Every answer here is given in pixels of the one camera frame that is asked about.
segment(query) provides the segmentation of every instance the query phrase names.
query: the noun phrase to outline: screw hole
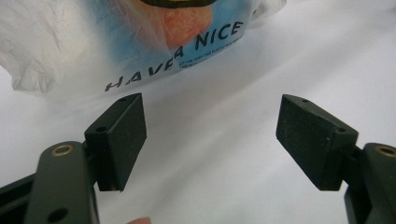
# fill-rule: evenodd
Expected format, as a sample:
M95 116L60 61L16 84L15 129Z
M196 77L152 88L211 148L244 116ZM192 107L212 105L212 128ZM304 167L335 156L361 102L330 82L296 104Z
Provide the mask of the screw hole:
M59 208L51 212L47 218L49 223L59 222L67 216L67 209Z
M99 133L102 133L102 132L104 132L105 130L107 130L107 127L100 127L100 128L97 128L97 129L96 129L96 131L99 132Z

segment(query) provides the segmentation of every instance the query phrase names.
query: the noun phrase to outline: white table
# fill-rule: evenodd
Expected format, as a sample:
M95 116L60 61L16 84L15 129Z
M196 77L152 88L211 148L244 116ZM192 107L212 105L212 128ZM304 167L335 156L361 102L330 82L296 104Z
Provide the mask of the white table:
M57 103L16 92L0 70L0 186L35 171L56 143L115 100L142 92L148 139L126 190L98 192L102 223L347 223L277 142L283 93L396 146L396 2L295 0L211 60L140 88Z

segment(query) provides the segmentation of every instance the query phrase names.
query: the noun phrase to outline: black plastic bracket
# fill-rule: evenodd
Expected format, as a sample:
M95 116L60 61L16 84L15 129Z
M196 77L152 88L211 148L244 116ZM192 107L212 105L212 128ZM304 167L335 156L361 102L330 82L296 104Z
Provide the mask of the black plastic bracket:
M349 187L349 223L396 223L396 148L355 146L358 132L304 98L283 95L276 137L320 190Z
M99 223L93 185L124 190L146 137L141 94L119 99L86 142L46 149L37 172L0 188L0 223Z

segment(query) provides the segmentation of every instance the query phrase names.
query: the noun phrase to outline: plastic bag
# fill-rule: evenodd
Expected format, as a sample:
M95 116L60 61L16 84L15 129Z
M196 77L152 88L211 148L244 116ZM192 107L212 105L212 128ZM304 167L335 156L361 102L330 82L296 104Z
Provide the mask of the plastic bag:
M14 90L111 93L218 54L285 1L3 0L0 64Z

